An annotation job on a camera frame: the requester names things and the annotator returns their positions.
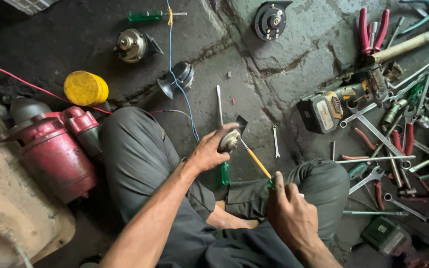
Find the yellow container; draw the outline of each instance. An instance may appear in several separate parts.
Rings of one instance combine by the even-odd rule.
[[[67,76],[64,93],[76,105],[91,106],[107,100],[109,87],[100,76],[77,70]]]

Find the concrete floor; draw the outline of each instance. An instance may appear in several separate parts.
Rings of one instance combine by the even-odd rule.
[[[243,139],[269,172],[280,170],[285,174],[303,160],[329,158],[331,141],[337,141],[338,155],[366,155],[368,149],[350,127],[328,135],[308,132],[295,104],[322,86],[336,83],[336,77],[358,66],[357,17],[362,7],[368,8],[369,21],[379,21],[385,8],[391,10],[386,40],[399,16],[406,16],[404,25],[410,25],[419,19],[418,15],[408,5],[391,0],[294,1],[286,10],[284,33],[278,40],[264,42],[249,26],[262,2],[179,0],[171,3],[174,12],[188,12],[187,17],[174,19],[172,61],[173,64],[179,61],[194,64],[195,79],[187,97],[200,137],[216,129],[215,88],[218,84],[222,90],[223,119],[234,121],[237,115],[242,115],[249,122]],[[188,112],[180,92],[175,94],[174,100],[154,94],[148,104],[142,102],[157,90],[155,80],[169,68],[169,28],[166,22],[129,23],[126,14],[129,10],[151,9],[166,9],[166,2],[62,0],[34,17],[27,17],[0,1],[0,67],[30,82],[37,79],[60,96],[63,96],[64,79],[70,72],[87,70],[104,78],[109,85],[106,109],[138,105],[147,111],[179,109]],[[117,35],[128,27],[151,35],[165,55],[157,54],[132,65],[118,59],[112,48]],[[429,23],[402,36],[398,42],[427,30]],[[403,77],[407,77],[429,62],[429,44],[395,60],[405,71]],[[11,89],[14,84],[13,79],[0,73],[0,86]],[[55,110],[66,106],[44,94],[35,97]],[[366,117],[377,123],[382,115],[383,110],[377,109]],[[167,131],[178,154],[188,156],[196,141],[186,117],[177,113],[158,113],[155,117]],[[279,159],[274,158],[273,125],[278,126]],[[428,132],[418,131],[417,134],[429,138]],[[231,159],[232,181],[263,177],[244,150],[234,151]],[[393,193],[395,187],[388,179],[384,180],[384,191]],[[216,171],[204,174],[202,182],[218,199],[226,194],[227,189],[220,183]],[[354,193],[354,197],[373,204],[364,191]],[[88,208],[90,204],[83,205],[84,202],[89,201],[71,206],[78,219],[74,240],[36,267],[74,267],[81,259],[102,254],[110,246],[120,223],[115,221],[108,224],[109,227],[98,223],[106,223],[104,219],[112,217],[104,216],[116,215],[116,212],[110,206],[94,211]],[[408,205],[429,214],[429,202]],[[366,209],[350,201],[347,208]],[[415,217],[402,221],[429,240],[429,225],[420,223]],[[359,264],[355,254],[349,256],[349,251],[361,242],[359,234],[369,222],[370,217],[365,216],[343,217],[337,245],[332,251],[344,266],[366,267],[366,263]],[[382,259],[373,251],[367,255],[370,259]],[[388,267],[388,259],[381,262],[369,265]]]

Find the battery label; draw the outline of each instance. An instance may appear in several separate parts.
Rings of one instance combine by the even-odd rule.
[[[330,116],[329,106],[326,100],[321,100],[316,104],[317,110],[319,111],[320,119],[324,125],[325,130],[329,130],[334,127],[334,121]]]
[[[404,236],[405,235],[402,233],[397,233],[390,241],[390,243],[388,243],[388,245],[385,246],[385,248],[383,249],[383,252],[385,252],[386,254],[390,254],[393,248],[402,240]]]

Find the red wire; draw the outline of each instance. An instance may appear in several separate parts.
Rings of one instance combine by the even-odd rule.
[[[56,98],[58,98],[58,99],[60,99],[60,100],[62,100],[62,101],[65,101],[65,102],[68,102],[68,103],[73,104],[71,101],[64,100],[63,98],[59,97],[59,96],[58,96],[58,95],[56,95],[56,94],[53,94],[53,93],[51,93],[51,92],[49,92],[49,91],[47,91],[47,90],[45,90],[45,89],[43,89],[43,88],[40,88],[40,87],[38,87],[38,86],[36,86],[36,85],[33,85],[33,84],[31,84],[31,83],[29,83],[29,82],[27,82],[27,81],[25,81],[25,80],[22,80],[21,78],[19,78],[19,77],[15,76],[14,74],[12,74],[12,73],[8,72],[7,70],[3,70],[3,69],[1,69],[1,68],[0,68],[0,71],[1,71],[1,72],[3,72],[3,73],[5,73],[5,74],[7,74],[7,75],[9,75],[9,76],[11,76],[11,77],[13,77],[13,78],[15,78],[15,79],[17,79],[17,80],[19,80],[19,81],[21,81],[21,82],[23,82],[23,83],[25,83],[25,84],[27,84],[28,86],[31,86],[31,87],[33,87],[33,88],[35,88],[35,89],[38,89],[38,90],[40,90],[40,91],[42,91],[42,92],[45,92],[45,93],[47,93],[47,94],[49,94],[49,95],[51,95],[51,96],[53,96],[53,97],[56,97]],[[101,111],[101,112],[103,112],[103,113],[111,114],[111,112],[107,112],[107,111],[104,111],[104,110],[99,109],[99,108],[96,108],[96,107],[91,107],[91,106],[90,106],[90,108],[95,109],[95,110],[98,110],[98,111]]]

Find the cordless drill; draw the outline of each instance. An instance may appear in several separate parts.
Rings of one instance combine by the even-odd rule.
[[[382,107],[387,94],[387,84],[377,64],[353,73],[348,85],[302,99],[297,108],[308,131],[326,134],[336,129],[342,119],[343,103],[375,101]]]

